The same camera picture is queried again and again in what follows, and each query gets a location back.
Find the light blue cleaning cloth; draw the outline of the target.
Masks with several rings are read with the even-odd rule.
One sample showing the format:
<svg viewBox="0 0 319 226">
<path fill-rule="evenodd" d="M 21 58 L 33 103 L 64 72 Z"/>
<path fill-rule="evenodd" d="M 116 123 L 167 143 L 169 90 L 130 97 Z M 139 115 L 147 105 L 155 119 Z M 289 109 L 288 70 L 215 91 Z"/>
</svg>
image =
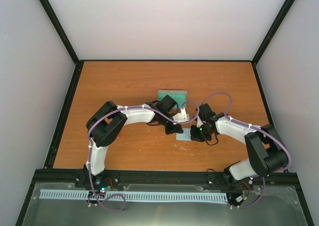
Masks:
<svg viewBox="0 0 319 226">
<path fill-rule="evenodd" d="M 183 128 L 182 133 L 176 133 L 178 141 L 191 141 L 190 128 Z"/>
</svg>

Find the grey glasses case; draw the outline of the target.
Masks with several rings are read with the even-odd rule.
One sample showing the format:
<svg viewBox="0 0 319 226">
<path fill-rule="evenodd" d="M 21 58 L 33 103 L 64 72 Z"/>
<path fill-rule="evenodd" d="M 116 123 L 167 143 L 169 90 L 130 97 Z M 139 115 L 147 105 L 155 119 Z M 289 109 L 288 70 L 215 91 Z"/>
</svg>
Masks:
<svg viewBox="0 0 319 226">
<path fill-rule="evenodd" d="M 180 108 L 187 99 L 187 91 L 185 90 L 158 90 L 158 101 L 161 101 L 166 95 L 169 95 L 177 102 L 178 108 Z"/>
</svg>

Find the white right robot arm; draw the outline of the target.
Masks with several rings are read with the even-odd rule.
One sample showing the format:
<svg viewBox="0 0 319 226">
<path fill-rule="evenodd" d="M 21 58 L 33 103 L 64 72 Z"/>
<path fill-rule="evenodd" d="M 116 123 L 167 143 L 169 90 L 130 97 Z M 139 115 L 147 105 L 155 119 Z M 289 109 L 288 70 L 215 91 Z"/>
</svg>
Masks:
<svg viewBox="0 0 319 226">
<path fill-rule="evenodd" d="M 216 114 L 207 103 L 200 105 L 196 112 L 197 124 L 192 125 L 190 130 L 192 141 L 208 143 L 212 136 L 225 135 L 246 146 L 248 159 L 224 169 L 223 182 L 227 187 L 235 187 L 246 178 L 266 177 L 284 170 L 291 162 L 274 126 L 252 125 L 225 113 Z"/>
</svg>

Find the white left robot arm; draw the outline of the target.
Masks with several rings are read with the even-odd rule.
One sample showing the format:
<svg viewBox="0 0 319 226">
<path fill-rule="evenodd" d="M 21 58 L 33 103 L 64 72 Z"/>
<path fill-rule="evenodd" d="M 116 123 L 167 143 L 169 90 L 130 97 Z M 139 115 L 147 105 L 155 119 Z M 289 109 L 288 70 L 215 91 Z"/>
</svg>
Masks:
<svg viewBox="0 0 319 226">
<path fill-rule="evenodd" d="M 86 123 L 89 138 L 89 159 L 86 167 L 90 171 L 86 181 L 92 187 L 99 187 L 104 181 L 105 158 L 108 147 L 116 140 L 122 128 L 129 124 L 147 123 L 163 125 L 167 135 L 182 133 L 181 125 L 174 116 L 178 103 L 169 95 L 138 106 L 120 106 L 113 101 L 106 102 Z"/>
</svg>

